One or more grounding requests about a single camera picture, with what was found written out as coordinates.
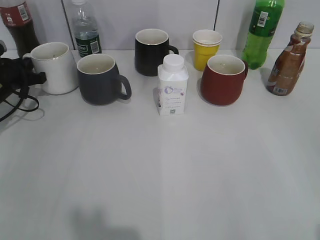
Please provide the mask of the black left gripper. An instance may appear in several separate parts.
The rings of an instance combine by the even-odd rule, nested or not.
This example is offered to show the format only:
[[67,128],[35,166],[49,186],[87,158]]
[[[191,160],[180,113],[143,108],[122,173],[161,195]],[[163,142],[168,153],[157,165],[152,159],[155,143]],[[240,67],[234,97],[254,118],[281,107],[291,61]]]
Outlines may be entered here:
[[33,71],[34,65],[29,58],[0,58],[0,102],[4,102],[15,91],[27,92],[33,85],[46,82],[44,72]]

